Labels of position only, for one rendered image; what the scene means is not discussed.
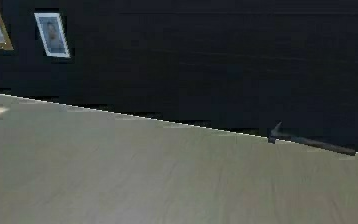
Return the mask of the dark grey hammer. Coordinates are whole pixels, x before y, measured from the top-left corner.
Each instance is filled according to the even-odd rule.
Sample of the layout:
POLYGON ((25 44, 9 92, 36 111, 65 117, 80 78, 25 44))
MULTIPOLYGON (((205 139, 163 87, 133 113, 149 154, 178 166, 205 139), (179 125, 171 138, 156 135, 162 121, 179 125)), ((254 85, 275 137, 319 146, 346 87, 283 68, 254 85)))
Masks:
POLYGON ((349 156, 356 155, 356 151, 353 149, 345 148, 345 147, 338 146, 338 145, 332 145, 329 143, 316 141, 316 140, 308 139, 308 138, 301 137, 301 136, 296 136, 296 135, 289 134, 289 133, 284 133, 284 132, 280 131, 280 127, 281 127, 281 122, 279 122, 270 131, 270 134, 268 136, 269 143, 275 143, 276 140, 284 140, 284 141, 290 141, 293 143, 298 143, 298 144, 302 144, 302 145, 307 145, 307 146, 311 146, 311 147, 315 147, 315 148, 328 150, 331 152, 336 152, 339 154, 345 154, 345 155, 349 155, 349 156))

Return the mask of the white framed wall picture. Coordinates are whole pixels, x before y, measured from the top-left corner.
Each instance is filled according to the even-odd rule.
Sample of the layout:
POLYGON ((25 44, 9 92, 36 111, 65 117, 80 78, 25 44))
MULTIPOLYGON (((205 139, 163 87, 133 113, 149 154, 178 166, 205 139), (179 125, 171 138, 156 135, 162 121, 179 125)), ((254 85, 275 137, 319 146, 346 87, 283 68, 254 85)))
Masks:
POLYGON ((61 15, 59 13, 38 12, 34 14, 34 17, 46 55, 69 58, 70 52, 61 15))

